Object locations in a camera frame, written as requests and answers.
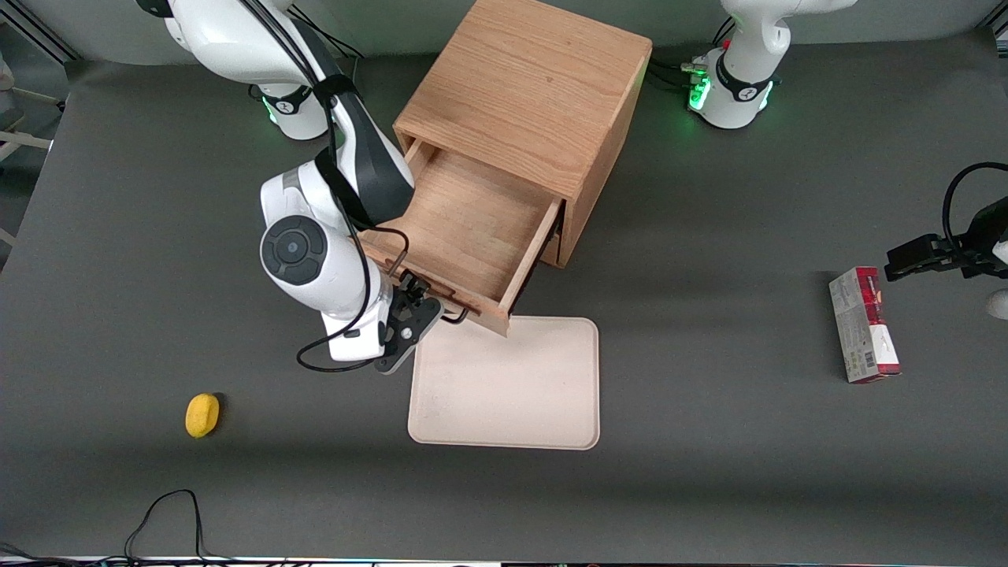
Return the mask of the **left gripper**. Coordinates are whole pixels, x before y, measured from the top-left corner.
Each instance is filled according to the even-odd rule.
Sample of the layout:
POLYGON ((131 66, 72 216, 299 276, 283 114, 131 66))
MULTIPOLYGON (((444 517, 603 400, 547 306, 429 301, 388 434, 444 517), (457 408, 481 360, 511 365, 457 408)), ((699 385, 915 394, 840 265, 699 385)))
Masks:
POLYGON ((894 284, 912 274, 954 270, 961 272, 965 279, 972 279, 978 272, 954 256, 977 254, 992 272, 1006 272, 1007 198, 981 209, 975 216, 975 224, 978 252, 971 246, 972 241, 965 239, 965 234, 951 237, 925 234, 912 242, 914 246, 900 246, 887 252, 886 280, 894 284))

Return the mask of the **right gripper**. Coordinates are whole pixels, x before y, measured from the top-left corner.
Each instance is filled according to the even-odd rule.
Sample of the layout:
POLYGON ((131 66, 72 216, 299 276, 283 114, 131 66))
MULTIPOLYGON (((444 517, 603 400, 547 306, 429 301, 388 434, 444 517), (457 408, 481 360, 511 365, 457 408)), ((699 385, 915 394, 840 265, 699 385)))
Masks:
POLYGON ((396 295, 391 286, 378 287, 375 300, 358 322, 328 341, 332 361, 375 358, 373 366, 378 373, 389 376, 395 372, 444 313, 442 301, 429 298, 429 290, 431 284, 409 269, 399 274, 396 295))

